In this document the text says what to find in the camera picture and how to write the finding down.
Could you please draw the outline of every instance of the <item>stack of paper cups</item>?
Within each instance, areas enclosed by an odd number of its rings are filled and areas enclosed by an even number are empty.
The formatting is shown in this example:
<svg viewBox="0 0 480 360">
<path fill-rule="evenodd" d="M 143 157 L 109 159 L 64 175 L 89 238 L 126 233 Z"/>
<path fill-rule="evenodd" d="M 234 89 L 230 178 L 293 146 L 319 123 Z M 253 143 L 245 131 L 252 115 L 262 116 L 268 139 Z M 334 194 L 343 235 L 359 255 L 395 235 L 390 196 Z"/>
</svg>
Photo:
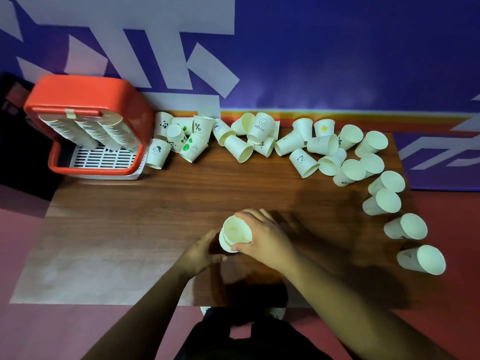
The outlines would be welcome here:
<svg viewBox="0 0 480 360">
<path fill-rule="evenodd" d="M 447 269 L 445 257 L 439 249 L 422 245 L 418 248 L 409 248 L 396 255 L 399 265 L 408 270 L 416 270 L 439 276 Z"/>
<path fill-rule="evenodd" d="M 155 169 L 162 169 L 172 146 L 165 140 L 154 138 L 148 147 L 147 160 L 145 164 Z"/>
<path fill-rule="evenodd" d="M 255 115 L 247 112 L 232 124 L 232 130 L 238 135 L 247 135 L 255 122 Z"/>
<path fill-rule="evenodd" d="M 174 117 L 166 112 L 157 112 L 155 114 L 155 130 L 153 137 L 167 141 L 167 127 L 169 127 Z"/>
<path fill-rule="evenodd" d="M 391 239 L 423 240 L 428 233 L 427 224 L 414 213 L 405 213 L 383 226 L 385 235 Z"/>
<path fill-rule="evenodd" d="M 254 147 L 235 135 L 225 139 L 225 148 L 237 159 L 238 163 L 246 162 L 254 152 Z"/>
<path fill-rule="evenodd" d="M 166 128 L 166 138 L 176 153 L 182 151 L 183 145 L 187 141 L 183 129 L 178 124 L 173 124 Z"/>
<path fill-rule="evenodd" d="M 192 135 L 194 133 L 194 118 L 193 117 L 174 117 L 171 125 L 180 125 L 185 135 Z"/>
<path fill-rule="evenodd" d="M 41 120 L 59 135 L 87 150 L 95 150 L 99 146 L 99 142 L 88 135 L 81 127 L 75 124 L 74 121 L 63 119 L 55 121 Z"/>
<path fill-rule="evenodd" d="M 369 131 L 355 149 L 355 155 L 362 158 L 367 153 L 376 153 L 388 146 L 387 136 L 379 131 Z"/>
<path fill-rule="evenodd" d="M 378 155 L 367 153 L 360 159 L 360 163 L 367 172 L 365 178 L 371 177 L 374 174 L 380 174 L 384 171 L 385 163 Z"/>
<path fill-rule="evenodd" d="M 296 149 L 303 148 L 303 145 L 304 142 L 302 135 L 293 130 L 291 133 L 278 140 L 274 147 L 279 156 L 284 156 Z"/>
<path fill-rule="evenodd" d="M 365 169 L 358 160 L 348 159 L 342 164 L 333 182 L 339 187 L 345 187 L 365 178 Z"/>
<path fill-rule="evenodd" d="M 215 119 L 195 115 L 193 117 L 193 133 L 200 136 L 206 143 L 210 141 L 210 134 L 212 133 Z"/>
<path fill-rule="evenodd" d="M 329 118 L 319 120 L 315 122 L 313 128 L 315 129 L 315 136 L 317 137 L 333 135 L 335 133 L 335 121 Z"/>
<path fill-rule="evenodd" d="M 318 163 L 320 170 L 324 175 L 334 176 L 339 172 L 340 167 L 347 157 L 347 152 L 342 148 L 338 148 L 337 152 L 333 156 L 324 156 Z"/>
<path fill-rule="evenodd" d="M 275 127 L 273 128 L 272 132 L 268 134 L 271 138 L 274 138 L 275 141 L 279 139 L 279 132 L 280 132 L 280 121 L 275 121 Z"/>
<path fill-rule="evenodd" d="M 252 241 L 252 230 L 249 225 L 237 216 L 230 216 L 223 223 L 218 241 L 223 250 L 228 253 L 237 253 L 231 247 L 235 244 L 248 243 Z"/>
<path fill-rule="evenodd" d="M 345 125 L 338 135 L 338 146 L 343 150 L 349 150 L 353 145 L 363 139 L 363 131 L 355 125 Z"/>
<path fill-rule="evenodd" d="M 399 193 L 405 189 L 405 180 L 399 173 L 393 170 L 385 170 L 377 179 L 370 183 L 368 192 L 375 195 L 379 190 L 387 188 Z"/>
<path fill-rule="evenodd" d="M 225 146 L 225 139 L 228 138 L 230 135 L 235 135 L 235 131 L 233 131 L 222 119 L 217 118 L 215 119 L 215 123 L 213 125 L 213 136 L 218 141 L 220 146 Z"/>
<path fill-rule="evenodd" d="M 381 189 L 362 204 L 363 211 L 370 216 L 394 214 L 400 211 L 402 201 L 397 193 L 389 189 Z"/>
<path fill-rule="evenodd" d="M 191 134 L 187 138 L 187 142 L 183 145 L 180 155 L 190 163 L 193 163 L 194 160 L 207 148 L 208 144 L 197 134 Z"/>
<path fill-rule="evenodd" d="M 307 178 L 315 173 L 319 163 L 309 156 L 303 149 L 297 149 L 290 154 L 290 162 L 292 162 L 297 172 L 302 178 Z"/>
<path fill-rule="evenodd" d="M 303 146 L 306 146 L 312 139 L 312 126 L 314 122 L 309 118 L 299 118 L 293 121 L 293 130 L 297 131 L 303 138 Z"/>
<path fill-rule="evenodd" d="M 253 126 L 247 134 L 247 139 L 254 144 L 263 143 L 267 140 L 268 134 L 271 133 L 274 128 L 275 120 L 273 120 L 273 117 L 269 114 L 259 112 L 255 117 Z"/>
<path fill-rule="evenodd" d="M 275 141 L 276 140 L 274 138 L 268 137 L 267 140 L 265 140 L 259 145 L 255 145 L 251 141 L 249 141 L 248 143 L 253 145 L 254 151 L 268 158 L 270 154 L 272 154 Z"/>
<path fill-rule="evenodd" d="M 75 120 L 78 126 L 85 130 L 88 135 L 92 138 L 98 140 L 100 143 L 105 145 L 105 148 L 110 150 L 120 150 L 122 146 L 118 144 L 112 137 L 105 131 L 105 129 L 97 121 L 77 121 Z"/>
<path fill-rule="evenodd" d="M 123 145 L 131 152 L 138 150 L 138 147 L 140 146 L 140 140 L 137 139 L 127 124 L 123 122 L 123 119 L 114 124 L 111 124 L 108 121 L 100 121 L 100 124 L 118 144 Z"/>
<path fill-rule="evenodd" d="M 307 143 L 307 150 L 310 153 L 334 156 L 339 149 L 339 138 L 337 135 L 326 135 L 318 138 L 311 138 Z"/>
</svg>

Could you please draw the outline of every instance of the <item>person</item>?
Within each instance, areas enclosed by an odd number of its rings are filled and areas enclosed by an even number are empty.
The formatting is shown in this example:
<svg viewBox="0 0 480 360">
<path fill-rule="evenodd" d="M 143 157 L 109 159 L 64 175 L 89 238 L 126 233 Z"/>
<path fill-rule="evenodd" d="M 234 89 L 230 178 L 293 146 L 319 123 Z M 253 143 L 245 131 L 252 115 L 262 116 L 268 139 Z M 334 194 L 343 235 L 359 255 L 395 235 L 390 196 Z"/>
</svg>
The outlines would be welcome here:
<svg viewBox="0 0 480 360">
<path fill-rule="evenodd" d="M 299 253 L 267 211 L 244 210 L 235 215 L 251 228 L 252 241 L 232 249 L 285 276 L 352 356 L 366 360 L 453 359 L 398 316 L 370 303 Z M 208 252 L 215 235 L 211 230 L 192 243 L 83 360 L 154 359 L 187 282 L 226 258 Z M 331 359 L 290 324 L 272 316 L 256 320 L 249 339 L 231 339 L 225 311 L 207 310 L 175 359 Z"/>
</svg>

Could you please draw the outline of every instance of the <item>red floor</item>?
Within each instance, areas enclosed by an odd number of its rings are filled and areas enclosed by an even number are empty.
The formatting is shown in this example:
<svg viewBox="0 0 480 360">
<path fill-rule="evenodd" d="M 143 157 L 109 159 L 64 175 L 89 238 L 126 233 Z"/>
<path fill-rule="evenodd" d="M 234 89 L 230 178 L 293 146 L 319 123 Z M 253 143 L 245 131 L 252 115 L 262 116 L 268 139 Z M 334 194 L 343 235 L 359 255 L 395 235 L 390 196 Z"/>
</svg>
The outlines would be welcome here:
<svg viewBox="0 0 480 360">
<path fill-rule="evenodd" d="M 399 315 L 461 360 L 480 353 L 479 193 L 415 192 L 429 241 L 447 259 L 442 276 L 445 307 L 399 311 Z M 127 310 L 126 306 L 8 304 L 42 219 L 0 210 L 0 359 L 70 360 L 88 348 Z M 177 307 L 157 359 L 172 359 L 190 329 L 201 320 L 198 307 Z M 333 333 L 310 311 L 286 318 L 335 360 L 349 359 Z M 248 326 L 231 336 L 249 336 Z"/>
</svg>

